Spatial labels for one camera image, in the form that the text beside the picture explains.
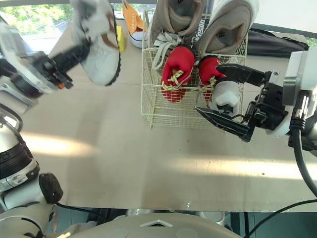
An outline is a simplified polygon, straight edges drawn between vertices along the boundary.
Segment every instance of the black cable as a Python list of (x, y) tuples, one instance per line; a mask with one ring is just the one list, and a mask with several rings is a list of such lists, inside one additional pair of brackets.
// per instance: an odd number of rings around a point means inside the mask
[(269, 215), (268, 217), (264, 218), (262, 221), (260, 221), (250, 232), (248, 236), (245, 236), (244, 238), (249, 238), (261, 225), (263, 225), (263, 223), (267, 222), (268, 220), (270, 220), (272, 217), (275, 217), (277, 214), (284, 212), (288, 209), (291, 209), (293, 207), (297, 207), (303, 204), (309, 204), (309, 203), (314, 203), (317, 202), (317, 199), (313, 199), (313, 200), (307, 200), (307, 201), (302, 201), (302, 202), (297, 202), (294, 203), (292, 205), (289, 205), (287, 207), (284, 207), (276, 212), (273, 212), (271, 215)]
[(248, 237), (250, 234), (250, 231), (249, 231), (249, 216), (247, 212), (244, 213), (244, 231), (245, 231), (246, 237)]
[(102, 214), (99, 214), (98, 212), (94, 212), (94, 211), (91, 211), (91, 210), (88, 210), (88, 209), (83, 209), (83, 208), (71, 207), (71, 206), (63, 205), (63, 204), (60, 204), (59, 202), (57, 202), (56, 205), (59, 206), (59, 207), (63, 207), (63, 208), (67, 208), (67, 209), (71, 209), (71, 210), (75, 210), (75, 211), (94, 213), (94, 214), (96, 214), (96, 215), (98, 215), (98, 216), (100, 216), (100, 217), (102, 217), (103, 219), (106, 220), (106, 217), (103, 216)]
[(292, 137), (293, 137), (293, 147), (294, 147), (294, 154), (296, 158), (296, 163), (298, 166), (299, 171), (309, 189), (312, 193), (317, 197), (317, 187), (307, 170), (306, 163), (303, 157), (303, 149), (302, 149), (302, 138), (301, 138), (301, 131), (299, 129), (291, 130)]

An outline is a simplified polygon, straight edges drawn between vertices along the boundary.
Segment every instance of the tree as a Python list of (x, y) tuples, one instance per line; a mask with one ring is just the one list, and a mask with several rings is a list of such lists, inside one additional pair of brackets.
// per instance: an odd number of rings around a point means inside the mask
[(44, 4), (3, 7), (0, 12), (21, 35), (30, 35), (54, 33), (58, 22), (72, 18), (72, 9), (71, 4)]

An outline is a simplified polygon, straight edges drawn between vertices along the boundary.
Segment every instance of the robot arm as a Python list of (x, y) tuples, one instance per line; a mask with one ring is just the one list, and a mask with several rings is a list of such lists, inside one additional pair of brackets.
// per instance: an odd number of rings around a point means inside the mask
[(196, 110), (213, 125), (249, 142), (256, 127), (276, 137), (288, 135), (288, 145), (294, 154), (302, 177), (312, 193), (317, 187), (309, 175), (303, 151), (317, 156), (317, 83), (315, 59), (317, 47), (305, 52), (293, 52), (284, 79), (284, 87), (275, 84), (276, 72), (260, 72), (237, 64), (223, 64), (217, 70), (227, 77), (224, 80), (263, 86), (255, 101), (250, 102), (242, 122), (224, 112), (196, 107)]

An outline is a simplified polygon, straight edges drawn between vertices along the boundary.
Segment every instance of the table surface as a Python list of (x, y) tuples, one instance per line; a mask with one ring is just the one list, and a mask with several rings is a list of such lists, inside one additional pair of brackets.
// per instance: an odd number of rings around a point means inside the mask
[[(118, 22), (128, 36), (125, 23)], [(52, 51), (71, 46), (68, 28)], [(210, 211), (275, 211), (314, 199), (287, 137), (256, 129), (251, 142), (220, 130), (150, 128), (140, 114), (142, 51), (127, 39), (111, 87), (89, 81), (81, 66), (71, 90), (40, 98), (24, 115), (23, 136), (41, 166), (54, 173), (72, 206)], [(288, 59), (248, 57), (247, 65), (284, 75)], [(245, 86), (244, 102), (257, 87)], [(314, 179), (316, 158), (304, 153)], [(292, 211), (317, 211), (310, 204)]]

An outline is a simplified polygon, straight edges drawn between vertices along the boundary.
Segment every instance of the white wire basket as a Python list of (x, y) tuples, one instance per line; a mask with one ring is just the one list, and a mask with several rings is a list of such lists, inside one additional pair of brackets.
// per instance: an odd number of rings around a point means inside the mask
[[(199, 85), (198, 67), (195, 66), (192, 71), (192, 79), (186, 87), (182, 87), (185, 91), (184, 97), (179, 102), (170, 102), (162, 94), (161, 76), (163, 66), (157, 70), (152, 69), (152, 61), (157, 50), (148, 48), (148, 26), (154, 14), (154, 9), (146, 10), (143, 19), (143, 48), (142, 48), (142, 96), (141, 96), (141, 114), (145, 117), (149, 125), (157, 126), (173, 126), (185, 128), (215, 128), (210, 122), (203, 118), (196, 110), (195, 106), (207, 107), (206, 98), (210, 97), (213, 88), (201, 89)], [(201, 29), (208, 25), (210, 15), (204, 14), (200, 20), (199, 27), (195, 31), (192, 44), (199, 38)], [(169, 52), (166, 54), (164, 61), (167, 59)], [(247, 38), (241, 43), (235, 52), (235, 55), (214, 55), (217, 56), (221, 63), (237, 63), (244, 65), (247, 54)], [(240, 102), (240, 114), (243, 111), (243, 85), (240, 85), (242, 93)]]

